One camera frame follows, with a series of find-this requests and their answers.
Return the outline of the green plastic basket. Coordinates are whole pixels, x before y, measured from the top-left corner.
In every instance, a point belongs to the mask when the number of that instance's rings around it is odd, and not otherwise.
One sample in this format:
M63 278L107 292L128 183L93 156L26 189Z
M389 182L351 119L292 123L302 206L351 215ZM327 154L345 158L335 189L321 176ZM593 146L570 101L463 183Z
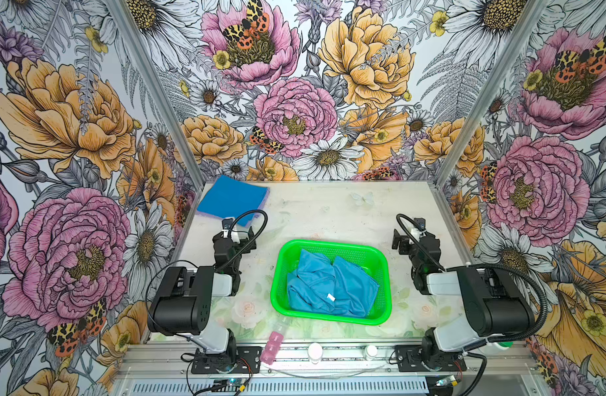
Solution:
M387 259L373 247L292 240L278 254L271 303L289 317L377 326L392 310Z

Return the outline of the light blue t shirt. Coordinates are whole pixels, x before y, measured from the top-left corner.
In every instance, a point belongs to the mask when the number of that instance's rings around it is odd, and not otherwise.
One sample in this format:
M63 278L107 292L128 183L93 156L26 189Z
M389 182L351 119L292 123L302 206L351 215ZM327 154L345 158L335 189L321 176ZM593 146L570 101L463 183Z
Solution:
M366 318L379 292L378 283L362 267L306 250L286 279L291 309L311 314Z

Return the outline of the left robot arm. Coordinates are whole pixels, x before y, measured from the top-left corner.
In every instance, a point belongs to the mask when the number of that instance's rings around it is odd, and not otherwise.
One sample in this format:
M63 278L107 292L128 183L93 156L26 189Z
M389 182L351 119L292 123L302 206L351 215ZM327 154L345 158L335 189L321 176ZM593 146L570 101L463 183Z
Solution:
M256 248L254 236L251 228L222 230L213 237L214 264L165 269L148 311L149 330L185 338L207 356L234 359L235 336L210 318L212 300L238 293L240 261Z

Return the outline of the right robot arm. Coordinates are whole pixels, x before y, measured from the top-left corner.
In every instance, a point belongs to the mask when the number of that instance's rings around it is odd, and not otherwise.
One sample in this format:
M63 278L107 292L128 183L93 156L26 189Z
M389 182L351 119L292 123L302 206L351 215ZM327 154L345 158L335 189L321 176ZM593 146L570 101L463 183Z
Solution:
M461 299L458 318L423 336L423 361L527 338L547 316L533 313L516 286L513 277L522 278L521 272L493 264L441 268L440 241L426 231L417 239L412 232L395 230L391 248L410 259L411 279L421 295Z

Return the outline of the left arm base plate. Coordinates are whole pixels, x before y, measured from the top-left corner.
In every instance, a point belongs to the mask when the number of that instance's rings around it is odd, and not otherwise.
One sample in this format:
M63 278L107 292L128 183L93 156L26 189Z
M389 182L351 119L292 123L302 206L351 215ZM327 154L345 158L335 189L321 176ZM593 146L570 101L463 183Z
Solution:
M219 354L198 353L189 371L193 375L255 375L260 372L262 351L259 346L237 346Z

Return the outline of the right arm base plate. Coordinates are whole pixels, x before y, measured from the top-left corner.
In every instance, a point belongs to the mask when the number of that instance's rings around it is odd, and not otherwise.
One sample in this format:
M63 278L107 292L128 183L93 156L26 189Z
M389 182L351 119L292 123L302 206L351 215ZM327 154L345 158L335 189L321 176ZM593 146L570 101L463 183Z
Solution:
M400 372L464 372L466 363L460 353L423 351L418 345L398 345L394 358Z

